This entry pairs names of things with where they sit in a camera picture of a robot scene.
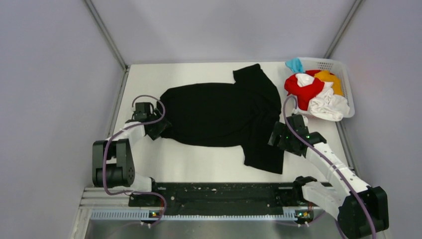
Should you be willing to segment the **black t shirt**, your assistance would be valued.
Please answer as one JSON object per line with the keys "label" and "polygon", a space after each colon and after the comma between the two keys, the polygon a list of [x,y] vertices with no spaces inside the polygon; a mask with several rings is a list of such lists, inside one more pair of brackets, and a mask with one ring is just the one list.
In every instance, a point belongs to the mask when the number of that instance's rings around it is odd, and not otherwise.
{"label": "black t shirt", "polygon": [[282,109],[277,87],[259,64],[233,71],[233,78],[163,93],[157,108],[170,127],[161,137],[195,146],[241,146],[246,166],[282,174],[284,153],[268,143]]}

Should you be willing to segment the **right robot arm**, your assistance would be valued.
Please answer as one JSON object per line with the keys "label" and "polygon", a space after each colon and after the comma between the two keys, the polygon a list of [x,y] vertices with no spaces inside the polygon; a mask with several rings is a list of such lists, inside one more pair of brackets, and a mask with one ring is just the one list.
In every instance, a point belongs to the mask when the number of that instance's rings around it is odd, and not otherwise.
{"label": "right robot arm", "polygon": [[291,115],[276,122],[268,144],[304,157],[334,188],[327,189],[317,179],[297,177],[292,199],[298,205],[311,202],[331,215],[343,236],[361,239],[375,236],[390,226],[387,193],[360,179],[330,148],[319,132],[309,132],[307,119]]}

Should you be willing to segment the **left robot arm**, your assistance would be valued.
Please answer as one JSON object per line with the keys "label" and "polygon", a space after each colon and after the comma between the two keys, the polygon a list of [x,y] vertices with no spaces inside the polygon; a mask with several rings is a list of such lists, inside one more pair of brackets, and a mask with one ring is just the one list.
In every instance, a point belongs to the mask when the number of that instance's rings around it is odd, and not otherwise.
{"label": "left robot arm", "polygon": [[160,193],[153,188],[153,178],[136,173],[132,147],[147,135],[146,126],[169,125],[164,119],[166,108],[158,101],[157,108],[152,103],[141,102],[133,104],[132,110],[132,117],[121,129],[111,137],[93,143],[92,182],[110,195],[113,194],[111,188],[122,193],[141,193],[141,200],[153,206],[158,203]]}

